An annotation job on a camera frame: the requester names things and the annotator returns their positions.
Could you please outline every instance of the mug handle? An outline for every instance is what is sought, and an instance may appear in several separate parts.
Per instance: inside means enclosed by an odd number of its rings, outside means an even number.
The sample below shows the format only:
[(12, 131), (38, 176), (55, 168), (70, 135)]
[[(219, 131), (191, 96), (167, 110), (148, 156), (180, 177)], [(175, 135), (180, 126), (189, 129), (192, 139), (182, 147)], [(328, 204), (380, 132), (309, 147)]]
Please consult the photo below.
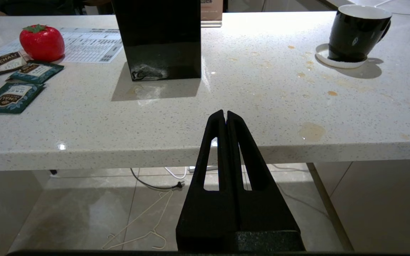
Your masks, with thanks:
[(384, 38), (385, 34), (387, 34), (387, 32), (389, 31), (390, 25), (392, 24), (392, 21), (389, 21), (389, 24), (387, 24), (387, 27), (385, 28), (384, 33), (382, 34), (382, 36), (380, 37), (379, 41), (377, 41), (378, 43)]

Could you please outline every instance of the green tea packet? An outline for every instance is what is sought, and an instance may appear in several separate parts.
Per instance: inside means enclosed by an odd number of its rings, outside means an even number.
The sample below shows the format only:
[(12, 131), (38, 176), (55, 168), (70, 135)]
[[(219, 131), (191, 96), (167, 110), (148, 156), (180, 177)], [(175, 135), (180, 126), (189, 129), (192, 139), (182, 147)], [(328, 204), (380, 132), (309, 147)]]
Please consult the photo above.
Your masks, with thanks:
[(44, 89), (44, 84), (6, 83), (0, 88), (0, 113), (18, 114)]
[(30, 61), (24, 65), (17, 72), (10, 75), (6, 82), (28, 82), (42, 84), (52, 76), (62, 71), (63, 65), (56, 65), (52, 63), (39, 62), (37, 60)]

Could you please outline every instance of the tile floor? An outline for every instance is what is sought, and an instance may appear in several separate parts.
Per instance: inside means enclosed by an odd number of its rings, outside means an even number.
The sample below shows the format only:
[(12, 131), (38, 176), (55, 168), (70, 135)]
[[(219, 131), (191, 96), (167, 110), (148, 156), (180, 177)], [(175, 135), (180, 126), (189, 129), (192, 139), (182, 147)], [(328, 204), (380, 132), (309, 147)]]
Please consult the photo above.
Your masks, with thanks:
[[(333, 225), (312, 181), (306, 164), (269, 164), (289, 209), (295, 217), (308, 251), (342, 251)], [(178, 182), (161, 167), (134, 168), (135, 175), (149, 184), (166, 186)], [(176, 175), (184, 167), (172, 167)], [(249, 181), (246, 169), (244, 179)], [(175, 227), (186, 198), (192, 175), (186, 186), (174, 191), (157, 227), (167, 243), (164, 250), (177, 250)], [(217, 190), (217, 171), (207, 173), (205, 189)], [(117, 234), (129, 222), (160, 198), (160, 192), (147, 188), (132, 176), (130, 169), (59, 170), (50, 178), (9, 251), (20, 249), (88, 249), (99, 250), (109, 234)], [(163, 246), (155, 235), (115, 246), (122, 241), (145, 235), (158, 221), (168, 195), (121, 232), (108, 246), (112, 250), (153, 250)]]

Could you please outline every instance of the black glossy box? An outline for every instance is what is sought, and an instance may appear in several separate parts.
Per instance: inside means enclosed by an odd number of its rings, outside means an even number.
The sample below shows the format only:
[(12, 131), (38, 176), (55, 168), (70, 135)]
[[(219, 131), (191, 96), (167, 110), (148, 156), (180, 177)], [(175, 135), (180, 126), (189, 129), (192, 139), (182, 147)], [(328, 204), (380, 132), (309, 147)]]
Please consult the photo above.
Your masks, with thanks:
[(133, 81), (200, 78), (200, 0), (112, 0)]

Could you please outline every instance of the black mug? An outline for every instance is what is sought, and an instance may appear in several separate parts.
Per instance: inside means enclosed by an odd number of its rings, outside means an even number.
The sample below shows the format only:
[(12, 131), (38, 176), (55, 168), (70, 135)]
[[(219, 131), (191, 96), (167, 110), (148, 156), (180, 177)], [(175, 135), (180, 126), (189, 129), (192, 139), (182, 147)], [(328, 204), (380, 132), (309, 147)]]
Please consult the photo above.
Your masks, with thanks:
[(366, 60), (389, 30), (391, 17), (391, 12), (378, 7), (340, 6), (330, 34), (328, 58), (348, 63)]

